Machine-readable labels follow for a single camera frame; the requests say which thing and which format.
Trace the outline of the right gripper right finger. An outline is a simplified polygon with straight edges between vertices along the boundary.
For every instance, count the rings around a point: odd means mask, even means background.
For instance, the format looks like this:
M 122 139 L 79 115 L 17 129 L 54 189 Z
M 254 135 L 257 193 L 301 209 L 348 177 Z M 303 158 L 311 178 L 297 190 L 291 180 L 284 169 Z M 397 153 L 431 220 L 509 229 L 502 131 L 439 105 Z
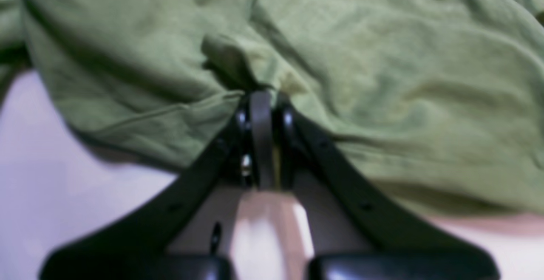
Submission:
M 280 185 L 306 211 L 308 280 L 498 280 L 491 255 L 402 208 L 367 181 L 285 94 L 274 129 Z

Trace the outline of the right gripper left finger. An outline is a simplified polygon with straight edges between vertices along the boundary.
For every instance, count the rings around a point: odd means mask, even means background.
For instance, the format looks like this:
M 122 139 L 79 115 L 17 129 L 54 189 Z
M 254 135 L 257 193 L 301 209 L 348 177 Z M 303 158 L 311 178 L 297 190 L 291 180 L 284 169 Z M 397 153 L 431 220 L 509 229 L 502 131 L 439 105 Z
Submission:
M 272 182 L 270 94 L 245 96 L 193 164 L 120 220 L 54 250 L 41 280 L 235 280 L 238 203 Z

